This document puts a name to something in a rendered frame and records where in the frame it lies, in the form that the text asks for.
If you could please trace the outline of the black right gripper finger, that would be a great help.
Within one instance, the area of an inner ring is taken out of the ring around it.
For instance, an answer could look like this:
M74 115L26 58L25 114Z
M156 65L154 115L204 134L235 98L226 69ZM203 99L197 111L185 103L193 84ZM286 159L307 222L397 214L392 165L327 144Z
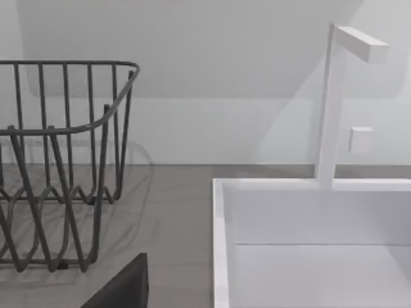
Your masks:
M140 253L80 308L148 308L148 255Z

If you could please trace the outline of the white sink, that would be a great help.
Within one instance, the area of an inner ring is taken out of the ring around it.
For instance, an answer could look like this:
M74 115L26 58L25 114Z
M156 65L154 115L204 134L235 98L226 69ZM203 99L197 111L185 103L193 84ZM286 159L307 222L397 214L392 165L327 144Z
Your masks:
M213 180L213 308L411 308L411 180Z

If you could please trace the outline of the tall white tap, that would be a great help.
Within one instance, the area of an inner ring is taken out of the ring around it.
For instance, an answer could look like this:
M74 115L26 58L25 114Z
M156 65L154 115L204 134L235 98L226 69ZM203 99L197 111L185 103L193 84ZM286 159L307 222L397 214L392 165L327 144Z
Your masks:
M336 169L338 132L344 100L346 53L368 64L384 64L389 44L352 26L331 23L324 64L321 99L319 153L315 164L315 179L321 189L333 187Z

